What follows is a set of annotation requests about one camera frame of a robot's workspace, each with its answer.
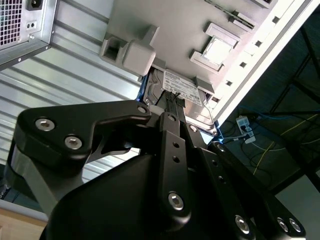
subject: blue cable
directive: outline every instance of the blue cable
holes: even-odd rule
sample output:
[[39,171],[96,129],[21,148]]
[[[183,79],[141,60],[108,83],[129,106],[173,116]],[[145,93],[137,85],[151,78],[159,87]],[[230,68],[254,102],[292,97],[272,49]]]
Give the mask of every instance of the blue cable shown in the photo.
[[145,94],[145,91],[146,91],[146,88],[147,88],[147,82],[148,82],[148,76],[149,74],[145,75],[142,77],[142,80],[141,80],[141,87],[140,87],[140,90],[139,90],[139,93],[138,93],[138,96],[136,97],[136,101],[138,102],[141,102],[143,103],[143,98],[144,98],[144,94]]
[[259,114],[260,116],[265,117],[267,119],[284,120],[284,119],[289,119],[289,118],[293,117],[293,116],[273,117],[273,116],[264,115],[261,112],[258,112],[258,111],[254,110],[253,108],[248,107],[248,106],[239,105],[239,107],[242,108],[242,109],[247,109],[249,111],[255,112],[256,114]]

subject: wooden surface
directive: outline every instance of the wooden surface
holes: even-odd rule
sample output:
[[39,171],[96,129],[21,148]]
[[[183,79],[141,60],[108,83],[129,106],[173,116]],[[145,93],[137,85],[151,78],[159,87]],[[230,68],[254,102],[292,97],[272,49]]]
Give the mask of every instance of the wooden surface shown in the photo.
[[0,240],[38,240],[46,222],[0,209]]

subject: power strip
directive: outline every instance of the power strip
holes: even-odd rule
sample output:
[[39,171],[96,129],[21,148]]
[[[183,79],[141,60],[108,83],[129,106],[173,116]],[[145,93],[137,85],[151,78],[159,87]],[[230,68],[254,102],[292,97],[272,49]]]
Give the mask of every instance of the power strip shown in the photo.
[[239,130],[242,135],[248,134],[249,138],[245,140],[246,144],[253,143],[256,141],[256,137],[254,132],[252,131],[252,128],[250,127],[249,119],[246,116],[239,116],[235,119],[236,123],[238,124]]

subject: power supply unit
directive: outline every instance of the power supply unit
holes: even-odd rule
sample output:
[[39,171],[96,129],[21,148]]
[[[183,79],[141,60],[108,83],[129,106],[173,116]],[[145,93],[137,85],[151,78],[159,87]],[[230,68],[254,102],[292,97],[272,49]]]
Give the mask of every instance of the power supply unit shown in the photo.
[[57,0],[0,0],[0,70],[49,49]]

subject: white label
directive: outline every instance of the white label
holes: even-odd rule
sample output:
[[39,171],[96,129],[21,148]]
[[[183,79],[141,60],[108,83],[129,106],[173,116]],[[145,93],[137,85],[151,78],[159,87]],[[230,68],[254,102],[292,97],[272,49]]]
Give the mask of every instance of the white label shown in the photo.
[[171,72],[165,71],[163,74],[162,87],[173,94],[180,93],[179,97],[202,107],[199,90],[194,83],[174,75]]

